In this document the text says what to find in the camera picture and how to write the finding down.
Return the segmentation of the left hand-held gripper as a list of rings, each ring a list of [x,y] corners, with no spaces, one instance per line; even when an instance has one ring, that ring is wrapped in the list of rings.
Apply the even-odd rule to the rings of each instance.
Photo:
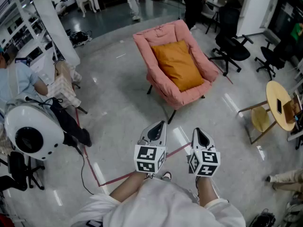
[[[135,145],[134,164],[137,172],[157,174],[166,160],[167,123],[156,122],[141,133]]]

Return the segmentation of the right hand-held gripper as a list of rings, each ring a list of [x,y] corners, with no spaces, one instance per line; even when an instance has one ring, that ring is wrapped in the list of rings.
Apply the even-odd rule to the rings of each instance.
[[[194,129],[190,153],[189,173],[200,177],[213,177],[221,164],[221,155],[216,150],[213,138],[206,131]]]

